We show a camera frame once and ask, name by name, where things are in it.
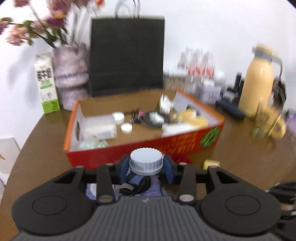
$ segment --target yellow thermos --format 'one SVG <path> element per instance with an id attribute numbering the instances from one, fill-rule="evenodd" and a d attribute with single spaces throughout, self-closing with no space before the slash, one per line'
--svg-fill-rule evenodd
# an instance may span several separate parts
<path id="1" fill-rule="evenodd" d="M 279 80 L 283 69 L 281 59 L 272 55 L 272 50 L 266 46 L 257 45 L 252 52 L 255 53 L 255 56 L 247 70 L 239 101 L 239 109 L 251 118 L 255 117 L 259 102 L 262 106 L 268 104 L 274 84 L 271 62 L 281 65 Z"/>

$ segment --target yellow mug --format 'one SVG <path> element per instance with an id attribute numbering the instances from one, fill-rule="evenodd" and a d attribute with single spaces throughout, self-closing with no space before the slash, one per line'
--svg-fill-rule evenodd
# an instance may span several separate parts
<path id="1" fill-rule="evenodd" d="M 253 135 L 281 139 L 286 133 L 286 122 L 281 112 L 272 106 L 258 105 Z"/>

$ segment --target flower vase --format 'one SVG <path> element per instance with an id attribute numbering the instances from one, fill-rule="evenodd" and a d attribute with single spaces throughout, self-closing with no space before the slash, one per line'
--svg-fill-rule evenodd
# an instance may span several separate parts
<path id="1" fill-rule="evenodd" d="M 88 98 L 85 88 L 89 80 L 85 44 L 56 48 L 53 67 L 60 102 L 65 110 L 72 110 L 77 100 Z"/>

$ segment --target white bottle cap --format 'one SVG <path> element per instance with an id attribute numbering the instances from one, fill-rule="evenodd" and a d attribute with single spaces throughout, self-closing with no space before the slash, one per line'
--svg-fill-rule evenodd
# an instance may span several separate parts
<path id="1" fill-rule="evenodd" d="M 123 133 L 131 133 L 133 126 L 130 123 L 124 123 L 120 126 Z"/>
<path id="2" fill-rule="evenodd" d="M 114 116 L 116 125 L 121 125 L 124 123 L 124 114 L 122 112 L 114 112 L 112 115 Z"/>
<path id="3" fill-rule="evenodd" d="M 153 148 L 140 148 L 131 153 L 131 171 L 143 176 L 159 173 L 163 167 L 163 155 Z"/>

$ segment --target open box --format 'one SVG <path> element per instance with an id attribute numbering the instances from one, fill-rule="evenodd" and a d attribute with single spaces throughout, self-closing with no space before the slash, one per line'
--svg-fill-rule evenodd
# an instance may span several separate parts
<path id="1" fill-rule="evenodd" d="M 142 124 L 133 124 L 133 131 L 124 134 L 117 126 L 117 138 L 107 140 L 106 148 L 78 150 L 79 126 L 85 117 L 106 115 L 113 112 L 131 112 L 142 109 L 155 110 L 159 104 L 161 95 L 167 95 L 174 100 L 174 110 L 180 112 L 188 106 L 198 109 L 209 121 L 206 129 L 178 134 L 175 136 L 161 137 L 162 130 L 155 130 Z M 130 116 L 125 116 L 125 122 L 129 122 Z M 126 93 L 114 96 L 86 99 L 76 103 L 69 120 L 64 151 L 72 166 L 85 166 L 87 169 L 95 169 L 105 163 L 115 163 L 125 154 L 142 147 L 155 148 L 163 154 L 176 155 L 203 150 L 216 145 L 224 126 L 224 117 L 195 99 L 191 95 L 179 91 L 146 90 L 135 93 Z"/>

